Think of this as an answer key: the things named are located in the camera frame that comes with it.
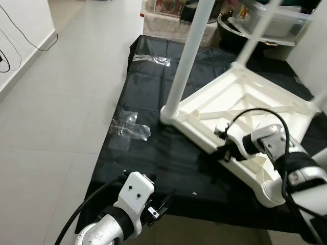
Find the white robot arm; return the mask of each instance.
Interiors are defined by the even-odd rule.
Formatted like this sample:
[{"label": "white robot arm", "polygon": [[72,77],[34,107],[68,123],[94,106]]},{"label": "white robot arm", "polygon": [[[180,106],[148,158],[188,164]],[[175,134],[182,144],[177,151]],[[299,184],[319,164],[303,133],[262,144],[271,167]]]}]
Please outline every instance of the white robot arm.
[{"label": "white robot arm", "polygon": [[149,199],[153,191],[154,183],[146,175],[130,173],[117,202],[103,211],[97,223],[86,226],[80,232],[75,245],[114,245],[129,237],[137,237],[142,225],[152,226],[163,216],[173,194],[155,209]]},{"label": "white robot arm", "polygon": [[312,244],[327,244],[327,150],[314,157],[317,163],[281,125],[237,137],[228,135],[230,126],[225,132],[215,132],[225,139],[225,145],[217,149],[217,158],[242,161],[257,153],[266,154],[282,178],[281,192],[299,221],[302,238]]},{"label": "white robot arm", "polygon": [[[282,177],[280,192],[299,222],[297,225],[302,238],[312,244],[327,245],[327,173],[323,169],[327,162],[327,150],[314,157],[318,165],[289,135],[286,123],[278,115],[284,127],[270,125],[249,135],[230,136],[227,131],[239,116],[224,132],[215,131],[218,137],[225,140],[225,145],[215,153],[217,160],[228,162],[235,158],[242,161],[257,153],[266,154]],[[168,209],[174,192],[155,209],[150,200],[154,192],[151,178],[139,172],[126,176],[128,178],[117,202],[104,210],[97,223],[81,231],[75,245],[114,245],[128,237],[137,237],[142,225],[153,225]]]}]

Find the white floor tile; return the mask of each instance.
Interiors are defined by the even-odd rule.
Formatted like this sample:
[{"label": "white floor tile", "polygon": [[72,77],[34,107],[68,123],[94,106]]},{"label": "white floor tile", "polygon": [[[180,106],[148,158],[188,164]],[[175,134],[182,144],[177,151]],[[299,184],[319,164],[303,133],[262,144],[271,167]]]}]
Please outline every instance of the white floor tile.
[{"label": "white floor tile", "polygon": [[[74,0],[50,1],[63,4],[52,11],[58,42],[0,104],[0,244],[53,244],[83,200],[98,155],[74,152],[100,151],[129,46],[143,30],[141,0],[87,1],[78,10]],[[70,9],[60,13],[64,5]],[[153,229],[130,243],[137,241],[153,244]]]},{"label": "white floor tile", "polygon": [[5,99],[11,113],[0,128],[0,146],[73,152],[86,119],[89,100],[14,90]]},{"label": "white floor tile", "polygon": [[100,153],[115,108],[112,98],[92,100],[76,143],[76,152]]},{"label": "white floor tile", "polygon": [[[54,244],[71,214],[83,202],[98,156],[78,153],[74,155],[44,245]],[[62,245],[69,245],[75,239],[75,227],[76,222],[68,231]]]},{"label": "white floor tile", "polygon": [[0,244],[43,244],[72,157],[0,150]]}]

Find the plastic storage box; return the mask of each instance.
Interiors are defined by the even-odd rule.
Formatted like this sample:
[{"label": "plastic storage box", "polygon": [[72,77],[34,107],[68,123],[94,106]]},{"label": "plastic storage box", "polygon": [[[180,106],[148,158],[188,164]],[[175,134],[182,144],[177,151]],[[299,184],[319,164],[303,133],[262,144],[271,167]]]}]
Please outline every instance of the plastic storage box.
[{"label": "plastic storage box", "polygon": [[[268,6],[254,0],[239,0],[229,21],[240,32],[250,36]],[[312,19],[311,15],[300,11],[300,6],[279,6],[263,38],[269,42],[294,45],[303,27]]]}]

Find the black cable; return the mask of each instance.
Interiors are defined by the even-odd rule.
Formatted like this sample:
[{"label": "black cable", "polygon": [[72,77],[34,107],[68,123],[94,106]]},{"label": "black cable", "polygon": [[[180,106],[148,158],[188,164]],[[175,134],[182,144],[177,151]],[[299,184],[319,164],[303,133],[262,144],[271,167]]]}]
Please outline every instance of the black cable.
[{"label": "black cable", "polygon": [[17,69],[13,69],[13,70],[18,70],[19,68],[20,68],[20,65],[21,65],[21,55],[20,55],[20,53],[17,51],[17,49],[16,49],[16,47],[15,47],[15,45],[13,45],[12,44],[12,42],[10,41],[10,39],[7,37],[7,35],[4,33],[4,31],[3,30],[1,30],[0,29],[0,31],[4,34],[4,36],[6,37],[6,39],[10,42],[10,44],[14,47],[14,49],[16,50],[16,53],[19,55],[19,57],[20,57],[20,61],[19,61],[19,66],[18,66],[18,68]]},{"label": "black cable", "polygon": [[18,26],[16,26],[16,24],[12,21],[12,19],[10,18],[10,16],[8,15],[8,13],[5,11],[5,9],[0,5],[0,8],[4,11],[4,13],[7,15],[7,17],[9,18],[9,20],[11,21],[11,23],[17,28],[17,30],[19,30],[19,32],[25,37],[26,41],[30,43],[30,45],[34,46],[35,48],[37,48],[40,51],[48,51],[57,41],[58,41],[58,33],[57,33],[57,38],[56,41],[50,45],[50,47],[48,47],[46,50],[41,50],[39,49],[37,46],[35,46],[33,43],[30,42],[30,40],[25,36],[25,34],[20,30],[20,28],[18,28]]},{"label": "black cable", "polygon": [[[240,116],[242,116],[244,113],[247,113],[247,112],[249,112],[249,111],[267,111],[267,112],[269,112],[269,113],[271,113],[271,114],[273,114],[273,115],[275,115],[280,121],[281,121],[281,123],[282,123],[282,125],[283,125],[283,127],[284,127],[284,130],[285,130],[285,135],[286,135],[286,143],[285,143],[285,155],[284,155],[284,160],[285,160],[285,162],[287,162],[287,158],[288,158],[288,156],[289,156],[289,147],[290,147],[290,132],[289,132],[289,129],[288,129],[288,127],[287,127],[287,124],[286,124],[286,122],[284,121],[284,119],[280,116],[280,115],[278,115],[276,112],[274,112],[274,111],[272,111],[272,110],[269,110],[269,109],[266,109],[266,108],[251,108],[251,109],[248,109],[248,110],[245,110],[245,111],[243,111],[243,112],[241,112],[240,114],[238,114],[232,121],[231,121],[231,123],[228,125],[228,127],[225,129],[225,135],[227,135],[227,130],[235,123],[235,121],[240,117]],[[300,210],[302,210],[302,211],[304,211],[304,212],[306,212],[306,213],[308,213],[308,214],[310,214],[310,215],[312,215],[312,216],[314,216],[315,218],[318,218],[318,219],[320,219],[320,220],[323,220],[324,222],[326,222],[327,223],[327,219],[326,218],[324,218],[322,215],[320,215],[320,214],[318,214],[318,213],[316,213],[316,212],[313,212],[313,211],[311,211],[311,210],[309,210],[309,209],[307,209],[307,208],[305,208],[305,207],[303,207],[303,206],[301,206],[301,205],[299,205],[299,204],[297,204],[297,203],[295,203],[294,201],[293,201],[293,199],[291,199],[288,195],[287,195],[287,192],[286,192],[286,188],[287,188],[287,171],[283,174],[283,176],[281,176],[281,178],[282,178],[282,181],[283,181],[283,183],[282,183],[282,196],[283,196],[283,198],[285,199],[285,201],[288,203],[288,204],[290,204],[290,205],[292,205],[292,206],[294,206],[294,207],[297,207],[298,209],[300,209]]]},{"label": "black cable", "polygon": [[10,63],[7,59],[7,57],[5,56],[5,54],[2,52],[2,50],[0,50],[0,52],[2,53],[2,55],[4,56],[4,58],[6,59],[6,63],[8,64],[8,70],[7,71],[0,71],[1,73],[7,73],[10,70]]},{"label": "black cable", "polygon": [[62,228],[62,230],[61,230],[61,232],[60,232],[60,234],[59,234],[59,236],[58,236],[58,238],[57,238],[57,240],[55,242],[55,245],[60,245],[63,237],[65,236],[65,234],[67,232],[67,230],[69,229],[69,227],[71,226],[71,224],[73,223],[73,221],[75,220],[75,218],[77,217],[77,215],[89,203],[89,201],[91,201],[99,193],[101,193],[103,190],[105,190],[109,186],[113,185],[114,183],[118,182],[119,180],[120,180],[120,178],[117,178],[114,181],[111,181],[109,183],[104,184],[99,189],[97,189],[95,192],[93,192],[90,196],[88,196],[88,198],[85,199],[84,202],[82,202],[82,204],[75,210],[75,212],[71,215],[71,217],[69,218],[69,220],[67,221],[67,223],[65,224],[65,226]]}]

